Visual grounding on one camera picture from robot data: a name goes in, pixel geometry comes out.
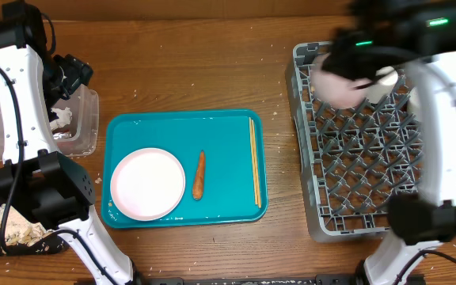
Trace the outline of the food scraps rice pile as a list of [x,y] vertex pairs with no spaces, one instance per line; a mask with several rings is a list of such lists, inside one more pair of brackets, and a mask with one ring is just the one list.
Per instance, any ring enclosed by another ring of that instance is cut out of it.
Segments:
[[[2,228],[2,216],[5,207],[5,204],[0,206],[0,229]],[[46,230],[40,223],[30,223],[14,207],[10,208],[5,231],[5,240],[8,246],[32,246],[50,234],[51,230]]]

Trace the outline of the white bowl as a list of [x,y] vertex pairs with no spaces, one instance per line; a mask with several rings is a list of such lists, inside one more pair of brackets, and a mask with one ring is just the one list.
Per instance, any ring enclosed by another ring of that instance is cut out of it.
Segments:
[[412,88],[408,93],[407,113],[414,115],[414,120],[422,121],[417,88]]

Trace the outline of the white napkin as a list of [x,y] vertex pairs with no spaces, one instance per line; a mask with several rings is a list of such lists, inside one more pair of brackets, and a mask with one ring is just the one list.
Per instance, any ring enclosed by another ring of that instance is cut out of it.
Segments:
[[50,122],[50,127],[52,131],[65,127],[66,125],[69,125],[71,123],[73,113],[70,110],[70,108],[52,108],[51,110],[54,112],[54,114],[57,115],[57,118]]

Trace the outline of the white cup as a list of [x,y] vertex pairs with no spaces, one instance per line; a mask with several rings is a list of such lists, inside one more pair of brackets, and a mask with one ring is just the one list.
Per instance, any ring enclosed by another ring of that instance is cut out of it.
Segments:
[[377,104],[384,96],[388,96],[399,79],[397,71],[391,66],[383,67],[376,75],[379,79],[366,91],[366,99],[371,104]]

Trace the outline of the large white round plate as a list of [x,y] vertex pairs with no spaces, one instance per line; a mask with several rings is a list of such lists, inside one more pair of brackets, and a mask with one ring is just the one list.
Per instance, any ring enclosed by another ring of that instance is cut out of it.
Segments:
[[125,216],[147,222],[174,210],[185,186],[184,168],[174,155],[159,148],[144,148],[118,163],[110,180],[110,193]]

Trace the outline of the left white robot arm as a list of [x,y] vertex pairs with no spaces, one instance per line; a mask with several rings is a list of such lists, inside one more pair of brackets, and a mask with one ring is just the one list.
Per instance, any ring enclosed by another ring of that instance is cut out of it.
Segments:
[[53,106],[89,83],[93,69],[72,55],[55,53],[49,18],[23,1],[2,6],[0,108],[4,147],[0,196],[63,239],[97,284],[139,284],[131,258],[111,239],[95,209],[87,171],[62,154],[53,139]]

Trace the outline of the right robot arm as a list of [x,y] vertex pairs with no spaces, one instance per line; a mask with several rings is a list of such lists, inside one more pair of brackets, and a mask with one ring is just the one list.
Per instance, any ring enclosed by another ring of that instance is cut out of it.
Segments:
[[412,270],[456,237],[456,1],[354,1],[324,71],[359,89],[401,66],[420,102],[423,170],[415,194],[387,203],[389,233],[363,261],[359,284],[418,284]]

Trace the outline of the small white round plate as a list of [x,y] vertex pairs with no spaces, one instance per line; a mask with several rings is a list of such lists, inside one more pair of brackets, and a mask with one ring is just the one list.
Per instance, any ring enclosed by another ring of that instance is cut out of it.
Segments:
[[366,97],[365,85],[371,83],[362,78],[355,81],[322,70],[329,54],[319,55],[310,70],[310,85],[314,96],[337,109],[352,108]]

